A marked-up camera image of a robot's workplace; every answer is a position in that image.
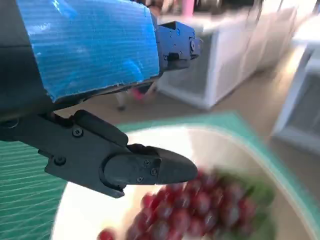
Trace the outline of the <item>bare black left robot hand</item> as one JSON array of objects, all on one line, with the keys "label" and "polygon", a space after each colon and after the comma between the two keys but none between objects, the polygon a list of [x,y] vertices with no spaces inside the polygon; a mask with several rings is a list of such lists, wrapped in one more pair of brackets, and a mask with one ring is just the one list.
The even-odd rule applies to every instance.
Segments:
[{"label": "bare black left robot hand", "polygon": [[86,110],[57,110],[147,86],[186,69],[203,42],[178,21],[158,24],[130,0],[3,0],[0,3],[0,138],[47,157],[53,176],[113,198],[127,185],[193,180],[196,165],[128,136]]}]

